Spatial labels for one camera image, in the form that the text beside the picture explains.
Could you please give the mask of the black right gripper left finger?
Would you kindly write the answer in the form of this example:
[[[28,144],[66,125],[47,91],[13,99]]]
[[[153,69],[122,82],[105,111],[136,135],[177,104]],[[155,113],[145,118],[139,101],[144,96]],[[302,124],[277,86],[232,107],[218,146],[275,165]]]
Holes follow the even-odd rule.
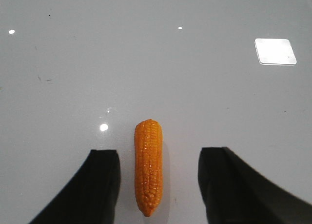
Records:
[[[33,224],[112,224],[120,189],[116,150],[91,150],[88,157]]]

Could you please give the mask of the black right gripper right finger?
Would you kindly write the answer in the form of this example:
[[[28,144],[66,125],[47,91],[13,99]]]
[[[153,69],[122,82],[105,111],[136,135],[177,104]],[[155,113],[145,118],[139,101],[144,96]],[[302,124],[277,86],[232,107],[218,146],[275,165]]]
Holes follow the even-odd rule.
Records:
[[[227,147],[201,149],[198,184],[210,224],[310,224],[312,206]]]

